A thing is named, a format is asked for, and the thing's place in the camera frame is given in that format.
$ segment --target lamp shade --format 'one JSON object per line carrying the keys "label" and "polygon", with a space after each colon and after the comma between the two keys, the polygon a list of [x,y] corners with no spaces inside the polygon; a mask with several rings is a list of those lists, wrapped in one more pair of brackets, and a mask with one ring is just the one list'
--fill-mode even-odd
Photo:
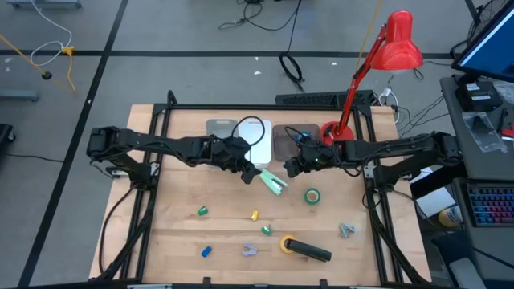
{"label": "lamp shade", "polygon": [[385,44],[377,51],[371,63],[372,69],[401,70],[421,67],[423,56],[410,40],[412,14],[400,10],[387,19]]}

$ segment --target wooden tabletop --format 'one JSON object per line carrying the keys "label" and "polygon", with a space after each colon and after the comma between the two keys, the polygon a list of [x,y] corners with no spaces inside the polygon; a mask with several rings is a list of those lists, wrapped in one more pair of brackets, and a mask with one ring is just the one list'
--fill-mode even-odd
{"label": "wooden tabletop", "polygon": [[[148,132],[152,108],[152,105],[133,105],[127,127]],[[392,110],[374,107],[372,112],[377,140],[398,138]],[[341,113],[174,110],[167,137],[203,136],[208,119],[240,120],[250,115],[270,120],[273,125],[314,123],[321,126],[327,121],[338,120]],[[364,118],[362,123],[367,139]],[[351,117],[349,126],[354,128]],[[143,152],[130,154],[142,161]],[[383,163],[391,165],[395,161],[399,159],[391,158]],[[165,156],[143,281],[201,283],[203,277],[209,276],[212,283],[314,285],[319,284],[320,279],[327,279],[330,285],[379,285],[369,215],[361,204],[365,192],[362,177],[352,178],[341,169],[326,169],[302,173],[291,179],[282,163],[275,160],[267,169],[289,184],[278,197],[258,177],[245,185],[240,173],[223,172],[206,165],[190,168],[174,157]],[[106,213],[128,188],[128,179],[113,182]],[[303,194],[309,188],[316,188],[321,193],[321,201],[315,206],[304,202]],[[405,181],[398,182],[396,190],[410,194]],[[134,196],[133,193],[116,209],[108,224],[105,266],[126,241]],[[388,197],[398,246],[419,274],[430,280],[413,202],[397,194],[391,193]],[[209,213],[198,216],[201,206],[206,206]],[[253,210],[259,211],[257,222],[250,219]],[[355,235],[342,238],[341,222],[355,226]],[[261,232],[261,228],[269,224],[273,229],[272,236]],[[283,253],[279,240],[286,234],[331,251],[332,260],[323,263],[301,254]],[[257,247],[259,253],[243,257],[245,243]],[[213,249],[207,258],[203,258],[201,252],[206,246]],[[384,242],[382,246],[389,280],[394,280],[389,251]],[[133,250],[129,276],[134,276],[138,247]],[[93,260],[91,277],[99,274],[97,258],[98,252]]]}

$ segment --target red desk lamp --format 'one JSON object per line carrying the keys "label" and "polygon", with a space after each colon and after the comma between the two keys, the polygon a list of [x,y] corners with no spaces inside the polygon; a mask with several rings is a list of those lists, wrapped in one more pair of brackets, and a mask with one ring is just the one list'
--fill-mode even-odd
{"label": "red desk lamp", "polygon": [[410,41],[411,31],[412,14],[406,10],[393,12],[387,19],[387,24],[382,25],[377,41],[371,47],[366,61],[353,75],[341,119],[324,124],[320,130],[325,144],[332,145],[335,140],[353,139],[352,129],[348,127],[350,108],[355,91],[369,69],[398,71],[423,65],[421,52]]}

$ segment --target black cable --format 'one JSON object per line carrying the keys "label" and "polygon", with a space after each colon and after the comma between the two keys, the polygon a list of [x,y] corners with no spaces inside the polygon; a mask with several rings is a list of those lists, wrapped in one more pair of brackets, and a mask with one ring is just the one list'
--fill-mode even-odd
{"label": "black cable", "polygon": [[[294,12],[295,20],[292,23],[291,36],[289,37],[288,50],[286,52],[280,53],[279,61],[280,61],[280,66],[284,70],[286,76],[298,87],[298,89],[300,89],[302,92],[304,92],[304,87],[302,86],[302,83],[305,81],[305,79],[304,79],[304,77],[302,75],[302,70],[300,69],[300,65],[298,65],[296,60],[294,58],[292,58],[292,56],[289,55],[289,51],[291,50],[292,37],[295,34],[296,18],[298,17],[298,9],[300,8],[301,2],[302,2],[302,0],[298,0],[298,5],[296,5],[296,9],[295,9],[295,12]],[[286,65],[284,63],[284,57],[289,59],[289,61],[291,62],[292,66],[295,68],[296,74],[298,75],[298,77],[294,76],[289,71],[288,67],[286,67]]]}
{"label": "black cable", "polygon": [[425,116],[426,116],[426,114],[427,114],[428,112],[430,112],[430,110],[434,109],[438,104],[440,104],[440,103],[441,103],[441,101],[443,101],[443,97],[442,97],[442,96],[439,98],[438,103],[437,103],[437,104],[434,104],[431,108],[428,108],[428,109],[425,111],[425,113],[423,113],[423,115],[422,115],[421,117],[419,117],[419,119],[418,119],[418,120],[416,120],[416,122],[414,122],[414,125],[413,125],[413,126],[411,126],[409,129],[407,129],[407,131],[406,131],[406,132],[404,132],[404,133],[402,133],[402,134],[401,134],[400,138],[403,138],[403,136],[405,136],[408,132],[410,132],[410,131],[412,130],[412,128],[416,127],[416,124],[418,124],[418,122],[420,122],[420,121],[423,119],[423,117],[425,117]]}
{"label": "black cable", "polygon": [[[248,4],[259,4],[259,11],[257,11],[257,13],[255,13],[255,14],[250,15],[249,17],[247,17],[248,19],[252,19],[254,17],[257,17],[263,11],[263,6],[260,4],[262,1],[263,0],[257,0],[257,2],[247,2],[247,5]],[[243,4],[244,3],[244,2],[240,2],[240,1],[236,1],[236,2],[238,4]],[[247,20],[245,20],[245,18],[241,18],[238,21],[225,22],[222,25],[218,26],[218,29],[219,30],[225,30],[225,29],[229,29],[229,28],[234,28],[234,27],[243,25],[246,21]]]}
{"label": "black cable", "polygon": [[389,86],[389,89],[390,90],[393,90],[393,87],[391,86],[391,80],[393,80],[394,78],[394,75],[391,75],[391,77],[389,78],[389,80],[387,80],[387,85]]}
{"label": "black cable", "polygon": [[379,195],[378,195],[378,196],[379,196],[378,201],[377,201],[376,203],[374,203],[374,204],[373,204],[373,206],[367,206],[367,205],[364,203],[364,198],[365,198],[365,196],[367,196],[367,195],[368,195],[368,193],[367,193],[367,192],[366,192],[366,193],[364,193],[364,194],[362,195],[362,199],[361,199],[361,203],[362,203],[362,205],[363,205],[366,209],[368,209],[368,210],[375,210],[375,209],[378,207],[378,205],[380,205],[380,203],[382,203],[382,195],[381,195],[381,194],[379,194]]}
{"label": "black cable", "polygon": [[447,116],[447,115],[449,115],[449,114],[450,114],[450,113],[448,113],[448,112],[447,112],[447,113],[444,113],[444,114],[442,114],[442,115],[440,115],[440,116],[432,117],[432,118],[430,118],[430,119],[428,119],[428,120],[423,121],[421,124],[416,124],[415,126],[420,126],[420,125],[426,124],[427,122],[430,122],[430,121],[432,121],[432,120],[437,120],[438,118],[441,118],[441,117]]}
{"label": "black cable", "polygon": [[347,169],[347,168],[345,168],[345,167],[341,167],[341,168],[342,168],[342,169],[345,171],[345,173],[346,173],[347,175],[349,175],[350,177],[359,177],[359,176],[361,175],[361,173],[362,173],[362,169],[355,169],[355,170],[357,171],[356,173],[350,173],[350,172],[348,171],[348,169]]}
{"label": "black cable", "polygon": [[56,160],[56,159],[51,159],[51,158],[48,158],[48,157],[41,157],[41,156],[36,156],[36,155],[19,155],[19,154],[14,154],[14,153],[4,153],[3,155],[4,156],[9,156],[9,157],[37,158],[37,159],[44,160],[44,161],[52,161],[52,162],[64,163],[64,161],[61,161],[61,160]]}
{"label": "black cable", "polygon": [[279,30],[283,29],[284,27],[286,27],[286,25],[290,23],[290,21],[291,21],[292,17],[293,17],[293,16],[295,16],[295,15],[298,13],[298,8],[300,7],[300,2],[301,2],[301,0],[299,0],[298,2],[299,2],[299,3],[298,3],[298,6],[296,6],[296,9],[292,12],[292,14],[291,14],[291,16],[289,17],[289,19],[288,19],[288,20],[287,20],[287,21],[286,21],[282,26],[280,26],[279,28],[268,28],[268,27],[260,26],[259,24],[256,24],[256,23],[253,23],[252,21],[250,21],[250,19],[251,19],[252,17],[250,17],[250,18],[249,18],[249,17],[247,17],[247,9],[248,9],[248,7],[249,7],[250,5],[258,5],[258,6],[260,6],[260,9],[261,9],[261,10],[263,9],[263,8],[262,8],[262,7],[263,7],[263,4],[261,4],[260,2],[259,2],[259,3],[247,3],[247,4],[244,6],[244,9],[243,9],[243,18],[244,18],[244,20],[246,20],[246,21],[247,21],[248,23],[250,23],[251,25],[256,26],[256,27],[258,27],[258,28],[260,28],[260,29],[264,29],[264,30],[266,30],[266,31],[279,31]]}
{"label": "black cable", "polygon": [[415,68],[412,70],[414,72],[414,77],[417,79],[417,80],[424,80],[425,79],[425,76],[423,75],[423,73],[420,72],[419,69]]}
{"label": "black cable", "polygon": [[316,148],[321,147],[321,145],[322,145],[321,143],[320,143],[319,145],[308,145],[308,144],[304,144],[304,143],[302,143],[302,142],[298,141],[294,136],[292,136],[292,135],[289,133],[288,129],[292,130],[293,132],[298,133],[298,135],[300,136],[300,138],[304,138],[304,137],[305,137],[305,136],[304,136],[304,134],[303,134],[301,131],[299,131],[298,129],[296,129],[296,128],[292,128],[292,127],[290,127],[290,126],[286,126],[286,127],[284,128],[284,131],[286,131],[286,134],[289,136],[289,138],[290,138],[290,139],[292,139],[292,140],[293,140],[297,145],[299,145],[299,146],[303,146],[303,147],[306,147],[306,148],[311,148],[311,149],[316,149]]}
{"label": "black cable", "polygon": [[[446,231],[444,230],[440,230],[439,229],[439,226],[435,225],[425,214],[425,212],[423,212],[423,210],[421,210],[421,208],[419,207],[419,204],[416,200],[414,200],[413,197],[411,197],[410,195],[406,194],[406,193],[402,193],[402,192],[398,192],[397,190],[393,190],[392,192],[394,193],[397,193],[403,197],[406,197],[408,199],[410,199],[413,203],[414,203],[414,206],[416,207],[416,210],[422,215],[422,217],[427,220],[435,229],[437,229],[437,231],[439,232],[442,232],[443,234],[445,234],[446,236],[450,237],[451,240],[453,240],[454,242],[456,242],[457,244],[459,244],[459,246],[461,246],[462,244],[460,242],[457,242],[457,240],[455,240],[455,238],[453,236],[451,236],[451,234],[448,234]],[[505,265],[506,267],[509,267],[511,269],[514,269],[514,265],[512,265],[511,263],[508,263],[498,257],[495,257],[491,254],[488,254],[478,248],[476,248],[475,246],[471,246],[471,248],[476,251],[477,253],[487,257],[487,258],[490,258],[491,260],[494,260],[494,261],[497,261],[498,263],[502,264],[502,265]]]}
{"label": "black cable", "polygon": [[[284,57],[289,59],[289,61],[291,62],[292,66],[295,68],[296,74],[298,75],[298,77],[294,76],[289,71],[289,69],[286,67],[286,65],[284,63]],[[302,70],[300,69],[300,66],[295,61],[295,59],[293,59],[292,56],[289,55],[289,53],[282,52],[279,55],[279,61],[280,61],[280,66],[282,67],[282,69],[286,73],[286,76],[298,87],[298,89],[300,89],[302,92],[304,92],[304,87],[302,86],[302,83],[305,81],[305,79],[302,76]]]}
{"label": "black cable", "polygon": [[451,66],[451,64],[446,64],[446,63],[436,63],[435,61],[432,61],[432,60],[426,60],[425,62],[426,62],[426,63],[432,63],[432,64],[435,64],[435,65],[441,65],[441,66]]}
{"label": "black cable", "polygon": [[102,264],[102,258],[104,257],[104,240],[105,240],[105,229],[107,228],[107,223],[109,222],[109,219],[112,216],[112,213],[114,213],[114,210],[121,204],[122,201],[124,201],[129,194],[134,190],[133,187],[128,189],[128,192],[125,193],[120,200],[114,204],[114,206],[111,208],[109,213],[107,214],[107,217],[105,217],[104,224],[102,225],[102,233],[100,235],[100,247],[98,249],[98,267],[100,268],[100,273],[104,273],[104,266]]}
{"label": "black cable", "polygon": [[101,174],[103,174],[104,176],[110,178],[110,179],[114,179],[113,176],[109,175],[108,173],[104,172],[98,165],[95,165],[93,164],[93,162],[95,161],[89,161],[89,165],[95,169],[97,169]]}
{"label": "black cable", "polygon": [[373,100],[371,101],[372,105],[377,105],[378,103],[378,94],[376,92],[373,92]]}
{"label": "black cable", "polygon": [[250,146],[254,146],[254,145],[257,145],[263,138],[264,138],[264,134],[266,133],[266,129],[264,127],[264,122],[263,120],[261,120],[260,118],[258,118],[257,116],[247,116],[247,117],[243,117],[235,126],[234,128],[232,129],[232,133],[230,134],[231,137],[234,137],[234,132],[235,132],[235,129],[244,121],[244,120],[247,120],[247,119],[250,119],[250,118],[253,118],[253,119],[256,119],[260,122],[260,125],[263,127],[263,134],[260,135],[260,138],[253,144],[250,144]]}
{"label": "black cable", "polygon": [[421,115],[422,113],[424,113],[426,109],[429,109],[429,110],[430,110],[430,109],[434,108],[434,107],[435,107],[435,106],[437,106],[439,103],[441,103],[441,101],[443,101],[443,97],[442,97],[442,96],[440,96],[440,97],[438,97],[437,99],[435,99],[435,101],[434,101],[433,103],[431,103],[431,104],[427,105],[426,107],[424,107],[424,108],[423,108],[420,112],[418,112],[418,113],[417,113],[417,114],[416,114],[412,119],[410,118],[410,111],[409,111],[407,108],[403,108],[403,107],[398,106],[398,108],[401,108],[401,109],[406,110],[406,111],[407,111],[407,113],[409,114],[409,122],[408,122],[406,125],[404,125],[404,126],[403,126],[403,128],[400,128],[398,131],[401,131],[401,130],[405,129],[405,128],[407,127],[407,125],[409,125],[409,124],[410,124],[410,125],[414,125],[412,122],[413,122],[414,120],[416,120],[416,118],[417,118],[419,115]]}

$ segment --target keyboard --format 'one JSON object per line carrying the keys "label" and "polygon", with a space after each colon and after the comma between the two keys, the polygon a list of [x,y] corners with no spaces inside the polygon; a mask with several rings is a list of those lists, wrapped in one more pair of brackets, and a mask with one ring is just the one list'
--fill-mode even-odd
{"label": "keyboard", "polygon": [[[275,103],[278,105],[312,106],[343,108],[348,92],[314,92],[277,95]],[[359,90],[353,98],[354,105],[371,105],[375,102],[372,90]]]}
{"label": "keyboard", "polygon": [[477,226],[514,226],[514,184],[467,184]]}

